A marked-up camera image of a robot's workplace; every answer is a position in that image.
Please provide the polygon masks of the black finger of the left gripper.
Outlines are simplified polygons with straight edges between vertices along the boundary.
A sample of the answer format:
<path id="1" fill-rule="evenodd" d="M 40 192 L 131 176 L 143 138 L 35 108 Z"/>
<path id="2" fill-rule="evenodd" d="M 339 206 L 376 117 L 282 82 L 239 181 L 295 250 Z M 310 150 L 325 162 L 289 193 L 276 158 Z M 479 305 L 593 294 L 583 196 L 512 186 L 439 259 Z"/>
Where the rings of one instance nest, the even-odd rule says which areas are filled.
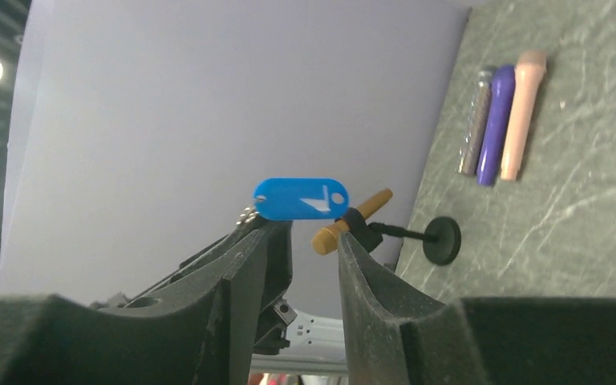
<path id="1" fill-rule="evenodd" d="M 178 265 L 178 269 L 156 284 L 132 298 L 118 293 L 105 302 L 92 302 L 90 307 L 98 310 L 110 307 L 134 306 L 140 298 L 145 298 L 148 294 L 162 289 L 218 259 L 251 231 L 255 229 L 265 230 L 269 234 L 269 243 L 266 251 L 267 263 L 264 290 L 261 297 L 261 311 L 257 322 L 253 352 L 257 355 L 278 355 L 282 349 L 290 346 L 290 342 L 286 338 L 286 331 L 288 325 L 295 319 L 287 311 L 281 312 L 281 307 L 286 304 L 284 295 L 293 278 L 291 228 L 292 223 L 290 221 L 268 221 L 259 215 L 242 215 L 237 221 L 236 228 L 231 233 L 182 261 Z"/>

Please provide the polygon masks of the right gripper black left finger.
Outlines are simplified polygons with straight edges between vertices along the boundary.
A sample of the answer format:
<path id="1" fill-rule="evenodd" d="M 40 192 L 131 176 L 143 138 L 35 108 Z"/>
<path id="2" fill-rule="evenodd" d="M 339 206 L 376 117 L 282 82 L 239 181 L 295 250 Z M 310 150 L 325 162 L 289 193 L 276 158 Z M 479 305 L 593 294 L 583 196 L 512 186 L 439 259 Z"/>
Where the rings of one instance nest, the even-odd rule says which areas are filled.
<path id="1" fill-rule="evenodd" d="M 246 383 L 267 243 L 255 230 L 136 307 L 0 295 L 0 384 Z"/>

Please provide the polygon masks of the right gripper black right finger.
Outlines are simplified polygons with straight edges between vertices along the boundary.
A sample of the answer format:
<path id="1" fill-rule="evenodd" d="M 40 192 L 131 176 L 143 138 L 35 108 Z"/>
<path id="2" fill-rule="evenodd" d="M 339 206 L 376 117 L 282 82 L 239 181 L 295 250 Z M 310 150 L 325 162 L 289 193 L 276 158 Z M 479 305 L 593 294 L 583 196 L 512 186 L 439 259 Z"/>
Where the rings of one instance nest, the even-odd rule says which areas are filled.
<path id="1" fill-rule="evenodd" d="M 616 384 L 616 298 L 436 301 L 338 241 L 352 384 Z"/>

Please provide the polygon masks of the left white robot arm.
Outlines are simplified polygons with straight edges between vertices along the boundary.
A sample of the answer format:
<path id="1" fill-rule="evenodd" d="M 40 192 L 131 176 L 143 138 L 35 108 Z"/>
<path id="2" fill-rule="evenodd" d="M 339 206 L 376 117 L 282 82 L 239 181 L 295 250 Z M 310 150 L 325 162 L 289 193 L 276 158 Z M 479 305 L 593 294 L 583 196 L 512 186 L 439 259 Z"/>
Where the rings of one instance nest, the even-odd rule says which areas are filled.
<path id="1" fill-rule="evenodd" d="M 91 308 L 128 308 L 145 305 L 155 293 L 194 274 L 217 260 L 235 243 L 254 229 L 265 229 L 270 235 L 265 271 L 265 289 L 257 322 L 256 355 L 266 355 L 278 368 L 280 362 L 292 361 L 302 371 L 316 371 L 317 365 L 344 364 L 346 361 L 342 321 L 323 318 L 295 310 L 284 299 L 293 280 L 293 246 L 291 225 L 279 231 L 278 221 L 267 221 L 251 213 L 237 223 L 230 234 L 223 236 L 197 254 L 181 262 L 178 269 L 156 284 L 130 298 L 122 293 L 105 302 L 93 302 Z"/>

